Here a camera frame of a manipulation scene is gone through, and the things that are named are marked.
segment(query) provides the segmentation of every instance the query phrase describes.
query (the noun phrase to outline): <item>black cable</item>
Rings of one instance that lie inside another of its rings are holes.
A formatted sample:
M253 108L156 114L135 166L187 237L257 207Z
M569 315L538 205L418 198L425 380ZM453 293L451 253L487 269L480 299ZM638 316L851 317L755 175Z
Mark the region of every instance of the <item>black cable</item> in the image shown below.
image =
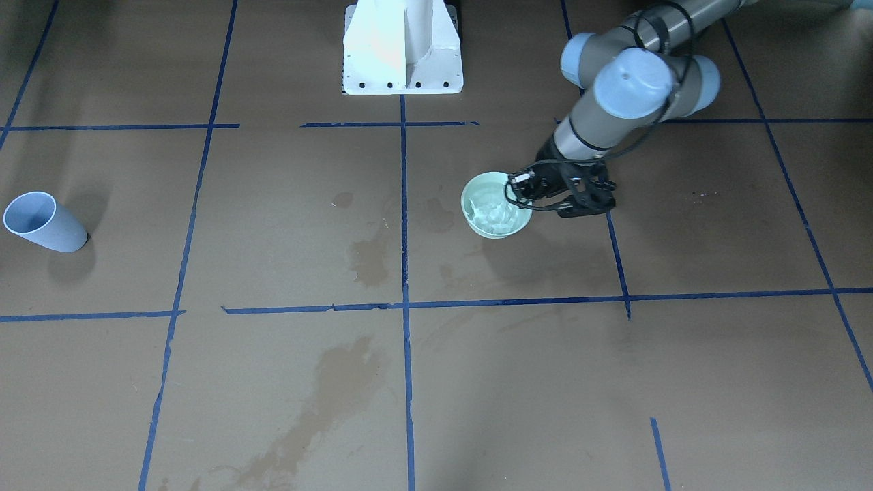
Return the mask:
M669 0L664 0L662 2L656 2L656 3L653 3L652 5L649 5L645 9L640 10L640 13L636 16L636 21L634 22L634 30L633 30L634 39L636 41L636 47L641 48L641 49L646 49L645 45L643 44L643 39L640 38L640 35L639 35L640 21L643 20L646 12L648 12L649 10L652 10L656 7L661 7L661 6L671 7L673 9L677 10L679 13L682 14L683 17L685 17L685 22L688 23L688 31L689 31L688 52L684 56L685 57L685 65L683 67L682 76L679 77L679 79L677 80L677 90L674 92L674 93L679 93L682 91L682 88L685 85L685 79L688 77L688 72L691 70L691 62L694 60L694 53L697 50L697 40L696 40L697 33L694 29L694 21L691 19L691 14L688 13L688 10L686 10L685 7L683 7L679 3L671 2ZM543 160L539 160L539 161L533 163L529 167L532 167L532 166L537 165L537 164L543 164L543 163L568 164L568 165L573 165L573 166L588 166L588 165L595 164L595 163L604 163L605 164L607 160L613 160L613 159L617 159L617 158L620 158L622 156L625 156L625 155L629 154L630 152L638 149L645 141L647 141L649 139L652 131L655 129L655 126L657 126L657 123L659 123L663 119L663 117L667 114L667 112L669 110L670 110L670 97L668 97L664 101L664 104L661 107L661 112L658 114L657 118L655 118L655 120L647 127L645 133L643 133L635 142L631 143L626 148L624 148L618 152L615 152L613 154L610 154L609 156L599 156L599 157L592 157L592 158L587 158L587 159L543 159ZM568 174L565 171L564 167L561 167L560 173L561 173L561 177L564 180L564 184L574 194L574 196L576 196L577 201L579 201L581 203L580 192L576 188L575 183L573 183L572 177L568 177ZM556 211L560 207L560 203L550 204L548 206L534 206L534 205L529 204L529 203L520 202L517 199L512 199L509 197L509 188L510 188L510 182L509 182L509 180L507 180L506 185L504 186L504 189L503 189L504 197L506 198L506 201L518 206L519 208L525 208L525 209L533 210L533 211Z

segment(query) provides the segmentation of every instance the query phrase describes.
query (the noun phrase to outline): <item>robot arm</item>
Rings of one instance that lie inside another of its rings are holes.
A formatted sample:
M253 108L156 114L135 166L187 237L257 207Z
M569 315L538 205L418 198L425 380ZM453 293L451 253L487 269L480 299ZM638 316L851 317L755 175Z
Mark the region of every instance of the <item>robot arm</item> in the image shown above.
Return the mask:
M684 117L709 106L720 87L709 59L672 57L671 50L695 32L749 0L677 0L641 10L613 30L579 34L561 55L561 71L587 89L536 155L511 174L506 198L523 208L557 211L564 218L605 213L615 206L608 180L609 152L636 128ZM616 158L633 148L613 154ZM517 199L512 199L512 188ZM555 204L532 203L570 191Z

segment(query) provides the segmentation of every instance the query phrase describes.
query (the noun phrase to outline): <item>white mounting bracket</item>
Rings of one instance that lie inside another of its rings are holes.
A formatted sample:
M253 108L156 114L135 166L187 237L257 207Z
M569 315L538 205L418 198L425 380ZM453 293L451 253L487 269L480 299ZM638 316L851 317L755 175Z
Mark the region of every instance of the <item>white mounting bracket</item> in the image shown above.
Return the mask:
M459 93L457 11L443 0L358 0L346 8L342 86L351 95Z

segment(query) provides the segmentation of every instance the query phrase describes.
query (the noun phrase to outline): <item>light green cup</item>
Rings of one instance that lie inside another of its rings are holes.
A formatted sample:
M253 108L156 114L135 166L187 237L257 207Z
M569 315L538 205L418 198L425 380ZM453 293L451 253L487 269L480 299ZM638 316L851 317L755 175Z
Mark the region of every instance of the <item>light green cup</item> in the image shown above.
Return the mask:
M461 210L473 231L486 239L502 239L525 228L531 219L530 210L506 201L505 172L485 172L473 177L461 192ZM509 189L510 196L515 197Z

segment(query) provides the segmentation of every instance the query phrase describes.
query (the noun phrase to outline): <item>plastic cup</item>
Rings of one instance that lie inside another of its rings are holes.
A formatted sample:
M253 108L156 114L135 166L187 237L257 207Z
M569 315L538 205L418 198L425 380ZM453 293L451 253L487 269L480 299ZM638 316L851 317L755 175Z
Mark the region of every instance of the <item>plastic cup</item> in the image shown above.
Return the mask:
M523 229L532 211L506 201L504 187L509 175L485 172L473 177L461 192L461 210L473 231L486 239L503 239ZM515 197L512 189L508 191Z
M58 252L85 245L85 227L49 193L31 191L12 200L3 212L6 230Z

